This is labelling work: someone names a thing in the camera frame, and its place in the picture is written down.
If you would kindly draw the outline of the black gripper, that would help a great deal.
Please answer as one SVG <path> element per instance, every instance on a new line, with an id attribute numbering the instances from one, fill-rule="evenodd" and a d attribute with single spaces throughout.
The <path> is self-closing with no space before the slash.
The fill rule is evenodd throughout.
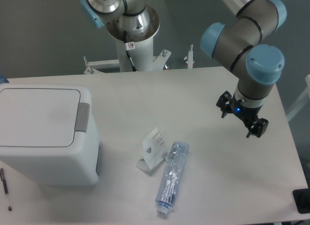
<path id="1" fill-rule="evenodd" d="M 222 112 L 221 117 L 224 118 L 227 114 L 233 113 L 238 117 L 245 127 L 248 129 L 246 138 L 251 135 L 260 138 L 266 131 L 269 121 L 264 118 L 258 118 L 258 113 L 262 107 L 246 107 L 241 105 L 240 100 L 236 100 L 228 91 L 225 91 L 218 99 L 216 106 Z"/>

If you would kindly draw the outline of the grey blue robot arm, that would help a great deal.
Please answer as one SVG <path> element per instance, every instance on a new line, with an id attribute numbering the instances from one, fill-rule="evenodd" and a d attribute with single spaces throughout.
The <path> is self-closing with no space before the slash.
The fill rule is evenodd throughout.
<path id="1" fill-rule="evenodd" d="M 236 76 L 238 84 L 233 94 L 224 92 L 216 105 L 222 116 L 238 117 L 249 136 L 261 137 L 269 122 L 258 114 L 285 65 L 283 53 L 262 40 L 285 22 L 286 7 L 280 0 L 222 1 L 237 21 L 230 27 L 210 25 L 200 47 Z M 163 69 L 153 56 L 159 17 L 145 0 L 80 0 L 80 6 L 94 27 L 106 27 L 115 40 L 122 72 Z"/>

